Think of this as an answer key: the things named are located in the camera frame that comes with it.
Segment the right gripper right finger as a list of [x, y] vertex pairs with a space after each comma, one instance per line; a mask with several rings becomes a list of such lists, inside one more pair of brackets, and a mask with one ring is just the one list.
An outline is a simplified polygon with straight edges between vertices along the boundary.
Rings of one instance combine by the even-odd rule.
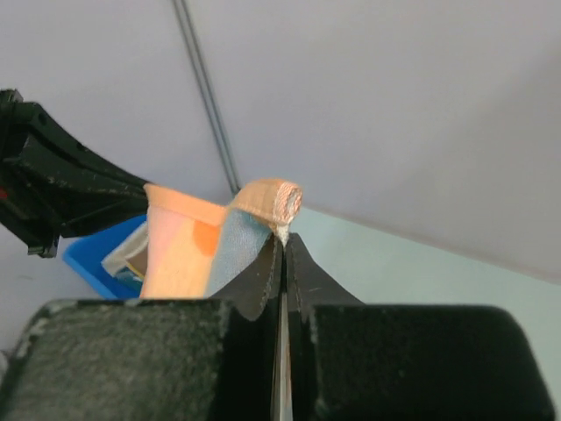
[[485, 305], [367, 304], [285, 249], [297, 420], [552, 420], [527, 337]]

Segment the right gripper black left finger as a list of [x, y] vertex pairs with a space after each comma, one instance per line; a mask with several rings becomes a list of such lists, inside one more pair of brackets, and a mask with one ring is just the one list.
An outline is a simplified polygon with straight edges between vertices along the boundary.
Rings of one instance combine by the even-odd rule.
[[271, 420], [282, 246], [195, 300], [58, 300], [1, 380], [4, 420]]

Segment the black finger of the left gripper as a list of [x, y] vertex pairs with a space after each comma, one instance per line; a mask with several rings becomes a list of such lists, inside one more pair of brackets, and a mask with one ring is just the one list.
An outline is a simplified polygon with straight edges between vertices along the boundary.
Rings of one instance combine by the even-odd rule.
[[88, 149], [38, 103], [17, 105], [17, 128], [25, 137], [17, 171], [61, 236], [90, 235], [146, 213], [146, 180]]

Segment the teal beige Doraemon towel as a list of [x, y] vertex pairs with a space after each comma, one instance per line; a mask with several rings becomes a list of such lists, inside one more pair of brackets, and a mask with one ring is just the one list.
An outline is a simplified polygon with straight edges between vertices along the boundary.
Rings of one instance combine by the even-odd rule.
[[102, 268], [123, 285], [140, 290], [147, 261], [148, 228], [144, 222], [102, 260]]

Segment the orange polka dot towel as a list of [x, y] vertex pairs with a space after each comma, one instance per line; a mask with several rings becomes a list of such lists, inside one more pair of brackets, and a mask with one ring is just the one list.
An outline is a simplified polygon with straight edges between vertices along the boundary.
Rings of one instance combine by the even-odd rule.
[[211, 296], [246, 269], [270, 237], [287, 243], [302, 188], [281, 179], [247, 183], [225, 205], [147, 183], [148, 299]]

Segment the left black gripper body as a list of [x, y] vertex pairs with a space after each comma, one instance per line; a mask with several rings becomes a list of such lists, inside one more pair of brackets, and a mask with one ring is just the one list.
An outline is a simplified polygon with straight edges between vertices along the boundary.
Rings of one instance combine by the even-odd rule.
[[29, 255], [54, 258], [60, 235], [46, 220], [46, 203], [38, 190], [16, 168], [18, 154], [31, 138], [12, 123], [15, 105], [22, 101], [15, 89], [1, 91], [1, 225], [25, 243]]

